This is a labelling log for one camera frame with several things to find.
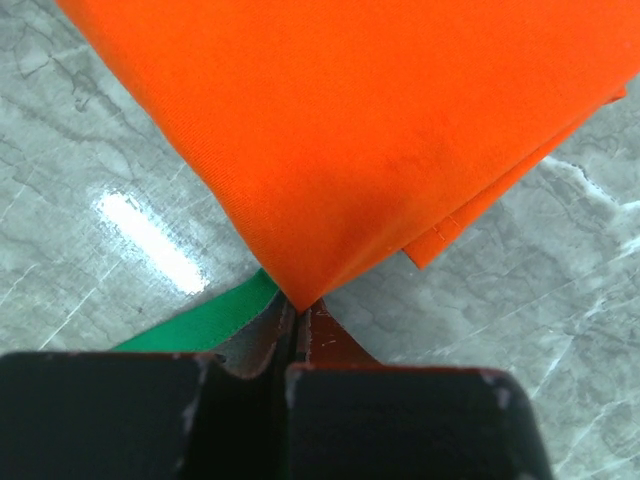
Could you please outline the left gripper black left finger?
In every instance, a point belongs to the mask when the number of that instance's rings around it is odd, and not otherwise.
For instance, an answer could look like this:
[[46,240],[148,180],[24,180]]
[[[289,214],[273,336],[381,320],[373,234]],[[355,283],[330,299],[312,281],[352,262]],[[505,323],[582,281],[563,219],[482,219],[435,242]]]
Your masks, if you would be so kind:
[[1,359],[5,479],[277,479],[295,313],[282,295],[202,353]]

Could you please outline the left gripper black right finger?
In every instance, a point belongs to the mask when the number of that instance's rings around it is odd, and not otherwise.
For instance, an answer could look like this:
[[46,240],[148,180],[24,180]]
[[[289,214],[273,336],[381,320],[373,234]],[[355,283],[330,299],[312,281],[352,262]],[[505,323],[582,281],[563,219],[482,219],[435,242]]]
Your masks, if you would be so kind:
[[296,321],[287,370],[293,479],[549,479],[530,400],[488,367],[392,366],[323,302]]

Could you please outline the green t shirt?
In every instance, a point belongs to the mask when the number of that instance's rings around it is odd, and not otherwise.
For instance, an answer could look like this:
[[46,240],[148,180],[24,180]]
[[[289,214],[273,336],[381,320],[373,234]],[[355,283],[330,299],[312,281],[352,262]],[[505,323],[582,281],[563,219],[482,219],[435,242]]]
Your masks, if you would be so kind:
[[267,273],[259,270],[244,283],[126,340],[113,351],[211,350],[262,312],[278,291]]

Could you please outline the orange t shirt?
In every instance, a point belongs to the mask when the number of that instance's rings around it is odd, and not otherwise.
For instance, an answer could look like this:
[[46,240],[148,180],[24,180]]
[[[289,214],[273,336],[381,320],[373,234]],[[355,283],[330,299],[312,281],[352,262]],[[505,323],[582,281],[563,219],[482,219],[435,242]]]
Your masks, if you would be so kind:
[[298,309],[425,266],[639,71],[635,1],[64,1]]

